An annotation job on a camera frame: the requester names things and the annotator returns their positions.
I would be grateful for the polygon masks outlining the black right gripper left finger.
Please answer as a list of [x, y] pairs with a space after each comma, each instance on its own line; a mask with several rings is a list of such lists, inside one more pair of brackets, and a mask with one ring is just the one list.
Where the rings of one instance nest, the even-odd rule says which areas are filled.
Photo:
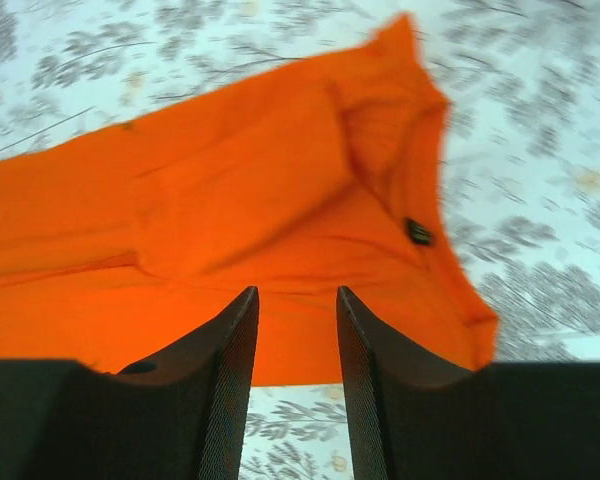
[[235, 479], [259, 295], [116, 374], [0, 359], [0, 479]]

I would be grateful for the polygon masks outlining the orange t-shirt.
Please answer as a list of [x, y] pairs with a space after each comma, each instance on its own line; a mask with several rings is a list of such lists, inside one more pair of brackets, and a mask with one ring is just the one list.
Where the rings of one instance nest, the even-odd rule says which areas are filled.
[[497, 316], [438, 211], [447, 100], [412, 18], [0, 161], [0, 358], [116, 371], [260, 295], [253, 382], [341, 378], [335, 299], [477, 369]]

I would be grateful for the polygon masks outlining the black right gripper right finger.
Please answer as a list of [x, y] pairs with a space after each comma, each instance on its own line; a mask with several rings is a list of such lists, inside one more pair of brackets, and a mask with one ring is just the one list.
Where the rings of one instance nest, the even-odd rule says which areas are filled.
[[350, 289], [337, 326], [358, 479], [600, 479], [600, 362], [461, 368]]

